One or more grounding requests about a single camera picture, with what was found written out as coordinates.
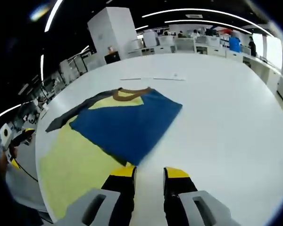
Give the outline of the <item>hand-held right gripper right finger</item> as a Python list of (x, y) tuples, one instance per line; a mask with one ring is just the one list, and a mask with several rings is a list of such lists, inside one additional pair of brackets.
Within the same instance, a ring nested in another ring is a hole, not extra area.
[(169, 226), (238, 226), (228, 207), (198, 190), (181, 169), (164, 168), (164, 212)]

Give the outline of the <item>person's left hand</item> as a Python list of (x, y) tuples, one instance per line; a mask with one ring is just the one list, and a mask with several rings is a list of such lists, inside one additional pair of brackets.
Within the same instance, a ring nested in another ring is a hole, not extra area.
[(5, 152), (2, 152), (0, 155), (0, 174), (2, 175), (2, 177), (6, 176), (7, 167), (8, 167), (8, 159), (6, 157)]

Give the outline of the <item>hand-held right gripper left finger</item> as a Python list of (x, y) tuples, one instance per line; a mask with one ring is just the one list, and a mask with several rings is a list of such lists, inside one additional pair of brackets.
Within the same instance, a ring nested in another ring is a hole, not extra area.
[(58, 226), (128, 226), (134, 210), (136, 167), (114, 170), (100, 188), (93, 188), (67, 208)]

